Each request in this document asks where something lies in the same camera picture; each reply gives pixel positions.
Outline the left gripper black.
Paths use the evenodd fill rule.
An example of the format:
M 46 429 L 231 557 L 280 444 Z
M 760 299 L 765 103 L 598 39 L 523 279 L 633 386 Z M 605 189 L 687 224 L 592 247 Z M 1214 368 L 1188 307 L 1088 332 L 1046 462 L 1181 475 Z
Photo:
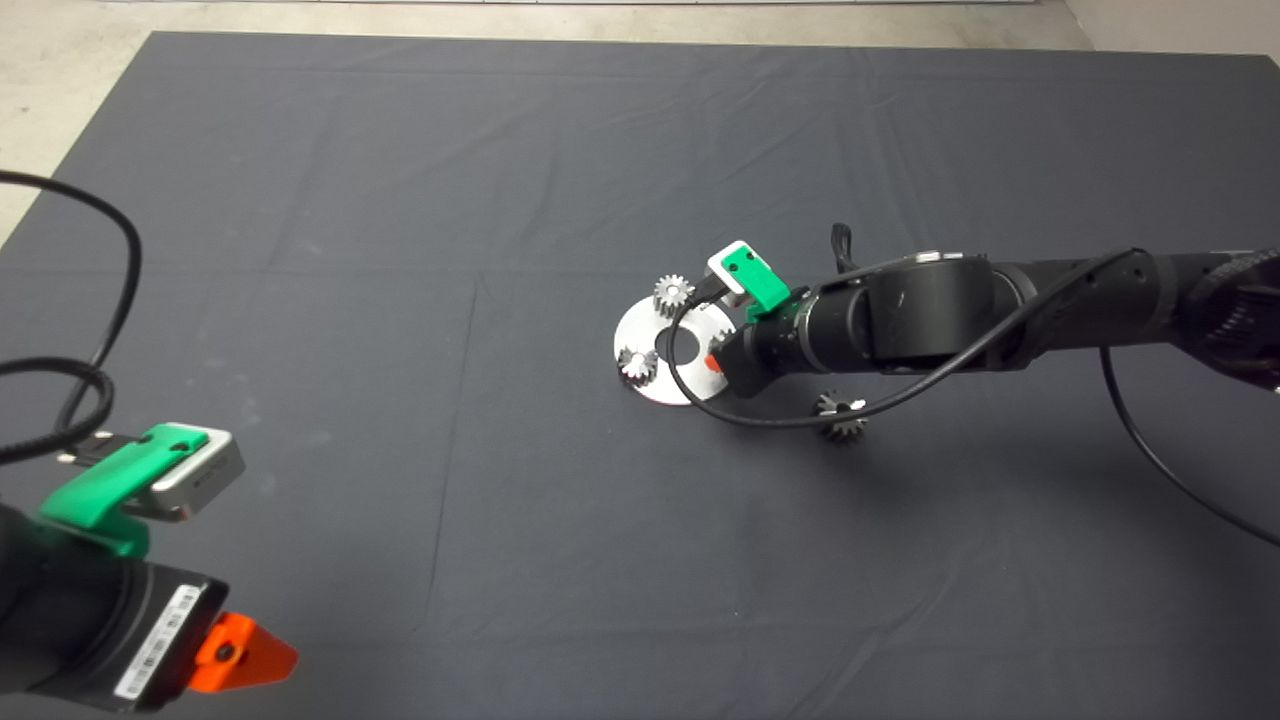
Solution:
M 124 584 L 60 697 L 113 714 L 152 714 L 192 691 L 215 694 L 288 679 L 298 651 L 238 612 L 229 585 L 197 571 L 125 562 Z

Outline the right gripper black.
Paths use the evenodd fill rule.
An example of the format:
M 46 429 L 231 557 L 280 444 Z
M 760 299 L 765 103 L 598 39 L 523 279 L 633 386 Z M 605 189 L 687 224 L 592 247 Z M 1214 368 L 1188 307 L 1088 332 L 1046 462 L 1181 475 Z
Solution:
M 820 368 L 806 351 L 806 316 L 810 295 L 797 295 L 773 311 L 733 332 L 716 334 L 705 352 L 709 372 L 722 373 L 728 391 L 740 398 L 762 393 L 788 375 L 818 374 Z M 722 348 L 722 365 L 717 352 Z

